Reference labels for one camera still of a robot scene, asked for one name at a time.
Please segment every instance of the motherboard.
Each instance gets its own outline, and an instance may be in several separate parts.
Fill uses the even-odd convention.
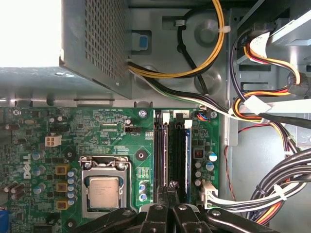
[[[158,186],[204,205],[218,189],[219,120],[199,109],[1,108],[0,233],[66,233]]]

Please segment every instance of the capacitor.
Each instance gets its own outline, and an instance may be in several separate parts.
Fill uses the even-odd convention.
[[[22,191],[19,192],[19,193],[13,194],[13,195],[11,196],[11,198],[12,198],[12,200],[19,200],[19,199],[22,198],[24,195],[25,195],[25,191],[22,190]]]
[[[202,165],[201,165],[201,163],[195,163],[195,165],[194,165],[196,168],[200,168]]]
[[[126,119],[125,120],[125,124],[126,125],[131,125],[132,124],[132,120],[131,119]]]
[[[45,184],[40,183],[36,187],[34,187],[34,194],[40,194],[46,189]]]
[[[45,170],[46,169],[45,169],[44,166],[35,167],[34,171],[33,171],[33,174],[34,174],[34,176],[40,176],[40,175],[44,174]]]
[[[196,178],[200,178],[202,176],[202,173],[200,172],[200,171],[197,171],[196,173],[195,173],[195,177]]]
[[[36,121],[35,120],[25,120],[24,123],[26,125],[35,125],[36,124]]]
[[[140,196],[138,197],[139,201],[143,202],[147,200],[147,194],[142,193],[140,194]]]
[[[201,181],[200,180],[196,180],[195,182],[194,182],[194,184],[195,184],[195,186],[197,186],[197,187],[199,187],[199,186],[201,186]]]
[[[76,201],[77,201],[78,199],[77,199],[77,197],[73,197],[73,198],[70,198],[68,201],[67,201],[67,203],[68,203],[68,205],[73,205]]]
[[[56,118],[56,120],[59,122],[68,121],[68,117],[67,116],[58,116]]]
[[[24,188],[25,188],[25,184],[20,183],[19,185],[15,186],[11,189],[11,193],[16,194],[16,193],[20,192],[21,190],[23,190]]]
[[[212,162],[215,162],[217,160],[217,155],[212,151],[207,153],[207,156],[208,156],[209,160]]]
[[[33,160],[43,159],[44,156],[45,156],[45,151],[44,150],[35,151],[33,153]]]
[[[69,170],[68,172],[67,172],[67,176],[68,177],[74,177],[74,175],[77,173],[77,169],[75,169],[75,168],[73,168],[73,169],[71,169],[71,170]]]
[[[23,145],[23,144],[25,144],[26,142],[27,142],[27,139],[24,138],[24,137],[22,137],[22,138],[19,138],[19,139],[15,139],[13,143],[14,143],[15,145]]]
[[[142,193],[143,191],[145,191],[147,188],[147,183],[144,181],[139,182],[139,193]]]
[[[212,171],[212,170],[214,170],[214,164],[211,161],[207,161],[205,168],[207,171]]]
[[[69,177],[67,179],[67,182],[68,182],[68,184],[73,184],[73,183],[75,183],[76,180],[77,180],[77,177],[73,176],[73,177]]]
[[[77,192],[75,190],[71,191],[71,192],[67,192],[67,197],[69,199],[73,198],[74,196],[76,196]]]
[[[10,192],[10,190],[11,190],[12,188],[14,188],[14,187],[17,186],[17,185],[18,185],[18,183],[17,183],[16,181],[14,181],[14,182],[8,184],[6,187],[4,187],[3,190],[4,190],[4,192],[8,193],[8,192]]]
[[[20,125],[19,124],[6,124],[4,126],[4,128],[6,130],[19,130],[20,129]]]
[[[76,186],[77,186],[77,185],[76,185],[75,183],[70,184],[70,185],[68,185],[67,190],[68,190],[69,192],[72,192],[73,190],[75,190]]]

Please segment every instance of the power supply vent grille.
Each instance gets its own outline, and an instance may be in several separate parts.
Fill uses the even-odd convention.
[[[125,72],[124,0],[85,0],[85,56],[105,76],[121,81]]]

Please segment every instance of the white wire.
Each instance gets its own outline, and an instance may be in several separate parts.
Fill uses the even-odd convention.
[[[142,77],[140,74],[137,74],[137,73],[135,73],[135,72],[132,71],[132,70],[129,70],[129,71],[130,71],[132,74],[134,74],[135,76],[137,76],[138,78],[142,79],[145,83],[147,83],[147,84],[148,84],[153,90],[155,90],[156,92],[158,92],[158,93],[160,93],[160,94],[162,94],[162,95],[164,95],[164,96],[166,96],[166,97],[169,97],[169,96],[165,95],[165,93],[160,92],[160,91],[159,91],[157,88],[155,88],[151,83],[149,83],[147,80],[145,80],[144,77]],[[207,107],[207,108],[209,108],[209,109],[212,109],[212,110],[214,110],[215,112],[218,112],[218,113],[220,113],[220,114],[222,114],[222,115],[224,115],[224,116],[226,116],[226,117],[230,117],[230,118],[235,119],[235,120],[242,120],[242,119],[240,119],[240,118],[237,118],[237,117],[235,117],[235,116],[232,116],[232,115],[229,114],[229,113],[225,113],[225,112],[221,111],[220,109],[216,108],[215,106],[213,106],[212,104],[206,103],[206,102],[204,102],[204,101],[197,100],[197,99],[193,99],[193,98],[188,98],[188,97],[182,97],[182,96],[176,96],[176,97],[179,98],[179,99],[190,100],[190,101],[196,102],[196,103],[198,103],[198,104],[200,104],[200,105],[204,105],[205,107]]]
[[[306,185],[307,185],[307,183],[304,183],[301,187],[299,187],[298,189],[293,191],[290,195],[293,196],[296,193],[300,192]],[[265,205],[262,205],[262,206],[258,206],[258,207],[255,207],[255,208],[244,209],[244,210],[230,210],[230,209],[226,209],[226,210],[228,210],[229,212],[232,212],[232,213],[257,211],[257,210],[262,210],[262,209],[268,208],[268,207],[270,207],[272,205],[275,205],[275,204],[277,204],[278,202],[280,202],[282,200],[283,200],[282,198],[279,198],[279,199],[277,199],[277,200],[275,200],[273,202],[270,202],[268,204],[265,204]]]
[[[285,188],[283,188],[283,193],[287,193],[289,191],[291,191],[292,189],[294,189],[297,185],[299,185],[299,183],[291,183],[288,186],[286,186]],[[213,199],[213,202],[217,203],[217,204],[221,204],[221,205],[235,205],[235,204],[254,204],[258,201],[263,201],[263,200],[270,200],[273,198],[277,198],[279,197],[279,195],[277,193],[274,193],[270,196],[267,196],[265,198],[260,198],[260,199],[256,199],[256,200],[247,200],[247,201],[232,201],[232,200],[224,200],[224,199],[219,199],[215,196],[210,196],[211,199]]]

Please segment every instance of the green circuit board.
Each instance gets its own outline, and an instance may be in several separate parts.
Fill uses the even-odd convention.
[[[92,220],[82,214],[81,200],[85,194],[82,194],[82,168],[79,159],[83,156],[127,157],[132,163],[132,176],[126,184],[132,190],[132,200],[129,202],[137,210],[142,205],[152,203],[155,192],[154,109],[144,109],[147,113],[145,117],[139,116],[140,110],[1,108],[0,187],[13,182],[25,185],[24,195],[17,197],[17,200],[12,200],[13,194],[5,194],[3,191],[0,196],[0,207],[10,213],[9,232],[35,233],[48,226],[47,233],[66,233],[73,227]],[[210,180],[218,188],[218,160],[211,163],[207,153],[213,151],[219,154],[219,120],[215,118],[199,121],[195,114],[196,109],[186,111],[189,112],[187,117],[193,120],[192,147],[204,151],[202,158],[193,159],[190,168],[193,176],[191,202],[195,204],[200,199],[199,187],[194,184],[197,171],[202,173],[200,179]],[[60,135],[61,145],[46,147],[46,137]],[[33,154],[37,155],[38,151],[41,157],[34,159]],[[145,156],[139,158],[138,151],[144,151]],[[198,162],[202,165],[199,168],[195,167]],[[207,163],[213,169],[207,170]],[[64,210],[59,210],[57,202],[68,199],[66,192],[57,191],[58,185],[69,179],[67,170],[75,171],[75,202]],[[143,201],[138,198],[141,182],[146,184],[147,198]],[[45,187],[42,192],[34,194],[35,189],[39,185],[42,187],[42,184]]]

